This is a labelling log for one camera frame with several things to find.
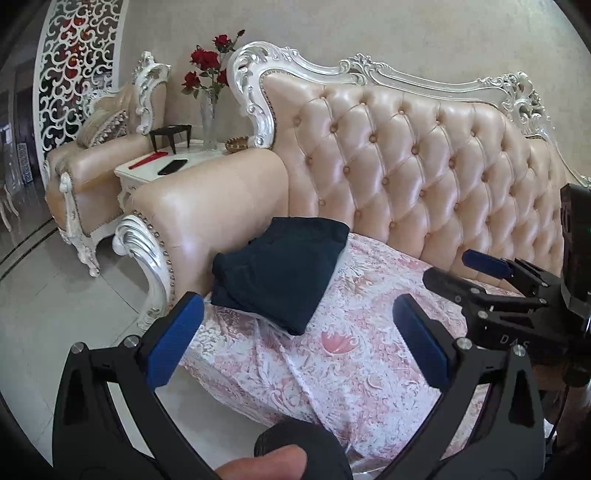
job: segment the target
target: blue gripper pad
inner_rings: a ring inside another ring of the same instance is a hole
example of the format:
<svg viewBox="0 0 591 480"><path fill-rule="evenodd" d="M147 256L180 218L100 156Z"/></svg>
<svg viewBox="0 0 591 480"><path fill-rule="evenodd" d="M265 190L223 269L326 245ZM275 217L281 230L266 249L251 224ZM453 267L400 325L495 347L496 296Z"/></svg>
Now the blue gripper pad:
<svg viewBox="0 0 591 480"><path fill-rule="evenodd" d="M394 300L392 316L427 383L433 388L445 390L450 382L450 360L427 327L427 323L435 320L427 317L409 294L400 295ZM437 323L444 330L444 338L448 340L449 337L449 341L453 341L445 327Z"/></svg>
<svg viewBox="0 0 591 480"><path fill-rule="evenodd" d="M513 269L505 260L477 252L476 250L466 250L462 255L462 263L468 268L478 270L485 275L500 280L513 276Z"/></svg>
<svg viewBox="0 0 591 480"><path fill-rule="evenodd" d="M170 324L147 357L145 378L151 390L168 383L203 321L203 299L195 294L186 295L166 317Z"/></svg>

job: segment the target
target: white side table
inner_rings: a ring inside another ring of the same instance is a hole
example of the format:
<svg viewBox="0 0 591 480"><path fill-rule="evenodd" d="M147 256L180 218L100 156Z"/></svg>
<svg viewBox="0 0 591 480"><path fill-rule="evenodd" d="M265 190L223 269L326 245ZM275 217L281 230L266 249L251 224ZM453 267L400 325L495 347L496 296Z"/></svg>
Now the white side table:
<svg viewBox="0 0 591 480"><path fill-rule="evenodd" d="M181 171L194 167L201 162L213 160L214 158L219 158L223 155L229 155L229 152L226 150L223 143L217 144L217 150L203 150L203 141L201 140L191 140L188 149L186 142L177 143L175 148L177 150L176 154L172 153L173 150L170 147L159 149L158 151L168 152L169 155L152 160L151 162L134 168L133 170L130 170L129 167L140 160L149 157L152 153L142 155L141 157L124 163L115 169L115 175L119 177L119 181L121 182L121 193L117 198L122 210L125 210L125 204L135 189L144 183L161 178L161 176L158 175L158 172L175 158L186 158L188 160L188 162L179 170Z"/></svg>

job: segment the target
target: sofa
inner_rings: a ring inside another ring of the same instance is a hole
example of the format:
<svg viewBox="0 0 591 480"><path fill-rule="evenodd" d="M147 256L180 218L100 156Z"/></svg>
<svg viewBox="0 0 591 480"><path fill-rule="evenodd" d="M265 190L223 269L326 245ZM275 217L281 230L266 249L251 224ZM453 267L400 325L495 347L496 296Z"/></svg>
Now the sofa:
<svg viewBox="0 0 591 480"><path fill-rule="evenodd" d="M113 171L152 150L148 133L162 126L170 69L146 51L130 82L120 89L89 92L82 105L85 123L95 112L125 111L126 134L103 142L97 139L90 148L77 138L51 150L43 162L47 206L64 242L76 247L92 277L100 274L96 246L113 235L123 214L118 202L121 184ZM87 131L83 125L78 135L96 136L100 127Z"/></svg>
<svg viewBox="0 0 591 480"><path fill-rule="evenodd" d="M254 42L233 54L228 79L252 120L250 148L140 187L116 227L115 251L136 258L150 283L139 323L186 291L207 296L213 257L274 216L346 223L348 263L302 337L208 304L181 364L235 410L265 424L318 421L356 471L380 468L437 398L392 324L393 298L413 293L461 336L459 308L430 296L422 272L434 265L512 294L462 264L471 248L559 274L559 190L584 179L561 157L523 72L453 85L362 54L324 67ZM483 395L449 453L466 441Z"/></svg>

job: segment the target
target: beige leather upholstery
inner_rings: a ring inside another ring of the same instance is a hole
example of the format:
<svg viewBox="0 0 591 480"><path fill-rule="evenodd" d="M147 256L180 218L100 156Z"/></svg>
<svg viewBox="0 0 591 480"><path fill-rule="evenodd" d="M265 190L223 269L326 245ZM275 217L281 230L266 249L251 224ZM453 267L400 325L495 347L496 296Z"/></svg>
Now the beige leather upholstery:
<svg viewBox="0 0 591 480"><path fill-rule="evenodd" d="M274 153L248 150L170 175L129 203L127 213L146 216L163 239L177 299L206 294L214 254L261 233L282 195L289 215L340 220L467 278L499 284L462 265L467 248L559 273L563 164L495 108L284 73L264 77L264 89Z"/></svg>
<svg viewBox="0 0 591 480"><path fill-rule="evenodd" d="M152 151L148 136L135 133L141 123L136 113L134 85L128 83L115 97L103 98L97 108L115 110L128 108L128 135L101 145L84 149L69 142L48 153L50 178L46 201L49 210L62 230L66 230L64 195L59 191L60 176L68 172L72 180L76 209L82 231L89 236L101 225L121 215L117 195L121 184L114 170L121 164ZM159 128L164 119L166 85L158 85L152 93L154 108L153 128Z"/></svg>
<svg viewBox="0 0 591 480"><path fill-rule="evenodd" d="M245 150L141 186L126 213L141 212L168 252L174 289L207 294L212 262L287 215L287 172L268 150Z"/></svg>
<svg viewBox="0 0 591 480"><path fill-rule="evenodd" d="M558 273L562 263L555 149L528 140L495 108L381 86L264 77L290 215L323 216L467 278L474 248Z"/></svg>

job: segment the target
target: wicker bowl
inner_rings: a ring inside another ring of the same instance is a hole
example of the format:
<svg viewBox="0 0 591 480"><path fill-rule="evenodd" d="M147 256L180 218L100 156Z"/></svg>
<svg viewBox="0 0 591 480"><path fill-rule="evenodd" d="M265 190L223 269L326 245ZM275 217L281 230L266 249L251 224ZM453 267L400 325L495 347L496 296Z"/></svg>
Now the wicker bowl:
<svg viewBox="0 0 591 480"><path fill-rule="evenodd" d="M230 153L240 152L248 148L248 137L235 137L226 140L226 150Z"/></svg>

